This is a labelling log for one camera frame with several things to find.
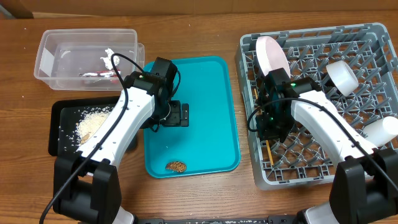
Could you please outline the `red snack wrapper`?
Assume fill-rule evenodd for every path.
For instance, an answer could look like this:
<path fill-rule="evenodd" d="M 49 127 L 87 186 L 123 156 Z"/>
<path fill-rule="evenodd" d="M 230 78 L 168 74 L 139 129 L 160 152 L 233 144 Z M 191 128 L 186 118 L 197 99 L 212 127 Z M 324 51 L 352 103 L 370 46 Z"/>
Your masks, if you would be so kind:
<path fill-rule="evenodd" d="M 97 72 L 86 72 L 80 73 L 79 77 L 97 77 L 97 78 L 109 78 L 109 77 L 117 77 L 117 74 L 114 70 L 104 70 Z"/>

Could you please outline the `white napkin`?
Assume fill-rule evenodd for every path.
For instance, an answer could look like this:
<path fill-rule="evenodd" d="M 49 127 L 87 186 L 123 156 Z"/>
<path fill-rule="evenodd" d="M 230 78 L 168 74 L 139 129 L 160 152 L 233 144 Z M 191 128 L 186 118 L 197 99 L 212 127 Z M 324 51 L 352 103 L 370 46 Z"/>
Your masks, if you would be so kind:
<path fill-rule="evenodd" d="M 114 54 L 114 51 L 112 49 L 110 49 L 110 48 L 107 48 L 105 50 L 105 52 L 107 54 L 107 57 L 101 57 L 101 60 L 103 60 L 103 62 L 105 64 L 105 67 L 108 70 L 112 70 L 113 69 L 113 65 L 112 65 L 112 62 L 111 62 L 111 57 Z M 113 61 L 114 61 L 115 66 L 117 66 L 120 63 L 120 58 L 118 56 L 114 56 L 113 57 Z"/>

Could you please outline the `white paper cup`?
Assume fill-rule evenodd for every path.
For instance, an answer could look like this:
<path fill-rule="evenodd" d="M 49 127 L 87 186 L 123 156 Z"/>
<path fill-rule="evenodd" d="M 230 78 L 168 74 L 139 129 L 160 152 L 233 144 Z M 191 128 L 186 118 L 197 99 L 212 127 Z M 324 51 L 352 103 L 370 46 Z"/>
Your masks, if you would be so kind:
<path fill-rule="evenodd" d="M 365 139 L 381 147 L 397 136 L 397 118 L 387 116 L 364 127 Z"/>

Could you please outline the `brown food scrap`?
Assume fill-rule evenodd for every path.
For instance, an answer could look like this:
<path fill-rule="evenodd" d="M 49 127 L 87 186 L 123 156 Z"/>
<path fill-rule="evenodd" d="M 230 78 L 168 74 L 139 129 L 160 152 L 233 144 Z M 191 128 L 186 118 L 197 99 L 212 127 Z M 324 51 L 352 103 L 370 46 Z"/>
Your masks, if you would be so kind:
<path fill-rule="evenodd" d="M 178 172 L 178 173 L 182 173 L 185 172 L 187 169 L 187 166 L 185 163 L 180 162 L 180 161 L 173 161 L 173 162 L 169 162 L 165 168 L 167 170 L 171 170 L 173 172 Z"/>

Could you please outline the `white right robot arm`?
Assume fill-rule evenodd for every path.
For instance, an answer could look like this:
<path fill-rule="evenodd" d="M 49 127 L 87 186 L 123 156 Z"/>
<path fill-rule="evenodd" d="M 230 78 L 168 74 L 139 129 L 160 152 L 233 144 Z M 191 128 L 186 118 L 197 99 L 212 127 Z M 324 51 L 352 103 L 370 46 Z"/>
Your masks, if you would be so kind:
<path fill-rule="evenodd" d="M 397 151 L 363 138 L 310 77 L 268 74 L 257 85 L 260 137 L 286 139 L 300 123 L 336 167 L 329 200 L 298 212 L 293 223 L 371 223 L 397 215 Z"/>

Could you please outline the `white round plate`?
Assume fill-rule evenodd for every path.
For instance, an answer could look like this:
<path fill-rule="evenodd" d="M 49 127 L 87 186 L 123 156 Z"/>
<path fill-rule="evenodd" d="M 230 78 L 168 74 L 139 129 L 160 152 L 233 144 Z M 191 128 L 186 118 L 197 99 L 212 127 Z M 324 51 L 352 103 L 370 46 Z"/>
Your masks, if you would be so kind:
<path fill-rule="evenodd" d="M 291 76 L 288 60 L 282 47 L 270 36 L 260 36 L 256 41 L 257 62 L 266 77 L 270 71 L 283 68 Z"/>

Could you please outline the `grey bowl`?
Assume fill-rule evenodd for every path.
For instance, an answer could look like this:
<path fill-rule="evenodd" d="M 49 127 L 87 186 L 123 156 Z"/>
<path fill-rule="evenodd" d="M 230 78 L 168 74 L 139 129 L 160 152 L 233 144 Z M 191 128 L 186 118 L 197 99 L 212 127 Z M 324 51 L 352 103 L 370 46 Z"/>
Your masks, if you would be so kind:
<path fill-rule="evenodd" d="M 348 96 L 359 86 L 353 70 L 342 60 L 327 65 L 326 71 L 338 91 L 344 96 Z"/>

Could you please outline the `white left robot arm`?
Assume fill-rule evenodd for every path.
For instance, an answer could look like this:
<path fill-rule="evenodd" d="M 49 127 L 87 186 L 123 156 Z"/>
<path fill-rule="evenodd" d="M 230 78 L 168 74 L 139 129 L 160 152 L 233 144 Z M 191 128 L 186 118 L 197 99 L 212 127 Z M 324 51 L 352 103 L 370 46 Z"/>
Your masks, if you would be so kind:
<path fill-rule="evenodd" d="M 54 164 L 53 198 L 47 208 L 83 223 L 134 223 L 122 208 L 118 167 L 138 130 L 160 125 L 186 127 L 174 118 L 181 107 L 172 97 L 179 88 L 170 73 L 133 72 L 104 123 L 75 151 L 58 154 Z"/>

